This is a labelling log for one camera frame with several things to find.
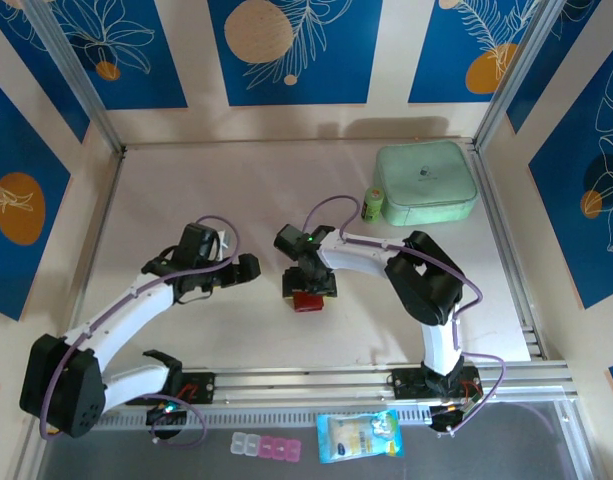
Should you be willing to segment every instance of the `blue package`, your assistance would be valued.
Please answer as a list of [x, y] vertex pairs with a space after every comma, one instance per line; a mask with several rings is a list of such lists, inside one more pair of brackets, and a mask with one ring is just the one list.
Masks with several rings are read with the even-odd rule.
[[395, 410], [352, 417], [319, 415], [317, 438], [321, 463], [374, 455], [404, 456], [402, 431]]

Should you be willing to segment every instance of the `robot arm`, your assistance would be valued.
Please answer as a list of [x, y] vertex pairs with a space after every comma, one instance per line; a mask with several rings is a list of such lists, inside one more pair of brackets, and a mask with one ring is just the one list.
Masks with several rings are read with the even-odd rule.
[[[406, 311], [422, 324], [423, 365], [437, 377], [433, 382], [443, 379], [444, 383], [451, 383], [463, 364], [461, 349], [454, 346], [452, 332], [452, 315], [462, 298], [463, 285], [438, 267], [413, 255], [387, 249], [386, 245], [414, 248], [459, 271], [439, 246], [422, 232], [413, 232], [410, 237], [399, 240], [344, 234], [342, 240], [339, 230], [332, 227], [320, 226], [312, 234], [303, 234], [286, 225], [277, 234], [275, 247], [297, 261], [298, 266], [284, 274], [284, 297], [296, 292], [336, 296], [333, 271], [337, 269], [388, 279]], [[424, 272], [420, 271], [421, 267], [425, 267]]]
[[[117, 405], [148, 393], [176, 395], [182, 387], [182, 364], [164, 353], [145, 352], [137, 364], [120, 371], [110, 371], [107, 367], [119, 349], [142, 327], [174, 304], [181, 303], [186, 293], [200, 288], [211, 294], [216, 286], [246, 283], [260, 275], [257, 258], [243, 254], [238, 264], [230, 263], [210, 273], [177, 276], [170, 280], [161, 278], [221, 263], [210, 260], [219, 256], [216, 249], [221, 250], [221, 246], [215, 230], [188, 224], [179, 245], [169, 247], [148, 262], [116, 302], [61, 338], [44, 335], [38, 339], [31, 348], [22, 387], [22, 410], [40, 416], [51, 377], [66, 352], [78, 341], [81, 343], [61, 373], [50, 402], [47, 419], [55, 428], [79, 437], [93, 427], [102, 413]], [[137, 294], [145, 285], [157, 280], [161, 283]], [[106, 317], [103, 326], [93, 328], [102, 315]]]

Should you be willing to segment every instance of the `white table surface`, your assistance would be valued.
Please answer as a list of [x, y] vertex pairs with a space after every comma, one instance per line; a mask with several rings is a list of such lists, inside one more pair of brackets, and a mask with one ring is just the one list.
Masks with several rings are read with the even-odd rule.
[[[376, 153], [386, 144], [251, 142], [129, 150], [78, 321], [113, 301], [148, 260], [179, 241], [187, 223], [218, 214], [238, 227], [242, 252], [259, 257], [262, 276], [219, 289], [207, 301], [169, 309], [120, 351], [115, 364], [127, 364], [151, 348], [187, 367], [420, 362], [420, 326], [389, 282], [339, 271], [339, 297], [326, 299], [322, 312], [298, 314], [281, 298], [281, 275], [291, 261], [273, 247], [276, 233], [286, 223], [301, 228], [320, 200], [340, 193], [361, 199], [371, 183]], [[329, 204], [315, 215], [313, 226], [339, 226], [352, 209], [344, 200]], [[530, 360], [481, 200], [467, 220], [419, 229], [484, 292], [484, 303], [463, 315], [464, 348], [508, 361]], [[413, 230], [383, 219], [376, 225], [358, 219], [348, 229], [385, 238], [403, 238]], [[464, 292], [466, 301], [473, 298], [467, 288]]]

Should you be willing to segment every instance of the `small bottle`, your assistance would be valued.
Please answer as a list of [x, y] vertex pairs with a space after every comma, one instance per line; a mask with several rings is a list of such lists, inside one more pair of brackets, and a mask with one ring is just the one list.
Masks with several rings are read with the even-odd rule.
[[375, 223], [379, 219], [379, 212], [384, 203], [384, 193], [377, 187], [369, 187], [364, 194], [362, 219], [366, 223]]

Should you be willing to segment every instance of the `red object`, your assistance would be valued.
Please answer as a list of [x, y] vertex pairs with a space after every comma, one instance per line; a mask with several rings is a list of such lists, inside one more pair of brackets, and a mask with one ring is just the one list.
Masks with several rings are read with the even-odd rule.
[[324, 308], [324, 297], [295, 292], [293, 294], [293, 305], [296, 312], [316, 312]]

